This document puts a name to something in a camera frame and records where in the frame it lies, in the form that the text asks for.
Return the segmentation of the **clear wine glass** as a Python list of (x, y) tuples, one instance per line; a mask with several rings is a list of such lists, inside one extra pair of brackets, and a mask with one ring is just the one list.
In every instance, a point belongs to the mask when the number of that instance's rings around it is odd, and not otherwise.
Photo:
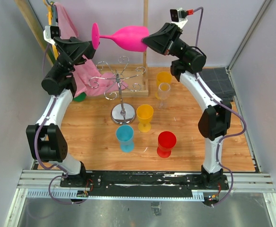
[(157, 91), (157, 98), (159, 100), (158, 102), (158, 108), (164, 109), (167, 105), (167, 99), (170, 95), (170, 84), (169, 83), (160, 83)]

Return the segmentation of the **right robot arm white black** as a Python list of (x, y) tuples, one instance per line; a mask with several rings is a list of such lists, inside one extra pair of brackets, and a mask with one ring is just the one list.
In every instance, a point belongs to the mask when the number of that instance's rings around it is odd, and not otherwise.
[(220, 165), (223, 142), (231, 123), (229, 102), (223, 102), (205, 84), (199, 75), (206, 55), (197, 47), (190, 46), (180, 39), (182, 29), (174, 23), (165, 23), (156, 33), (142, 39), (142, 42), (155, 52), (172, 55), (171, 74), (183, 84), (198, 102), (202, 115), (198, 122), (200, 134), (205, 139), (205, 159), (201, 166), (200, 183), (206, 189), (221, 185), (227, 178)]

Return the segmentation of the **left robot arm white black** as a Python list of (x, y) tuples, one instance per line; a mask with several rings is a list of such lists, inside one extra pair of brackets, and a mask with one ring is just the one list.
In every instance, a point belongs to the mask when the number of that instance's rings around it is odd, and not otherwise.
[(68, 152), (60, 127), (77, 91), (73, 76), (75, 66), (92, 59), (95, 49), (91, 41), (81, 41), (76, 37), (54, 37), (51, 42), (59, 55), (41, 82), (51, 99), (41, 118), (35, 124), (27, 126), (27, 140), (32, 158), (43, 169), (56, 167), (62, 170), (61, 185), (83, 187), (88, 181), (85, 166)]

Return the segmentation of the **pink plastic wine glass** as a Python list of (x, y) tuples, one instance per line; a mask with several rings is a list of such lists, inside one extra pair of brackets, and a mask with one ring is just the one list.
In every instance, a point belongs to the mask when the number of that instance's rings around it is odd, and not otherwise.
[(100, 44), (100, 38), (114, 41), (120, 48), (131, 52), (145, 52), (147, 45), (142, 42), (149, 36), (149, 30), (145, 26), (125, 26), (113, 35), (100, 35), (97, 23), (92, 25), (91, 41), (96, 50)]

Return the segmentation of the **yellow wine glass back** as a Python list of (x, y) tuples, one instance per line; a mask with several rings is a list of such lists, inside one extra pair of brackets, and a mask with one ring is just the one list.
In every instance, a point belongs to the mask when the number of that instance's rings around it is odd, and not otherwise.
[(163, 71), (157, 74), (156, 84), (158, 87), (155, 97), (161, 99), (162, 95), (170, 89), (172, 75), (169, 72)]

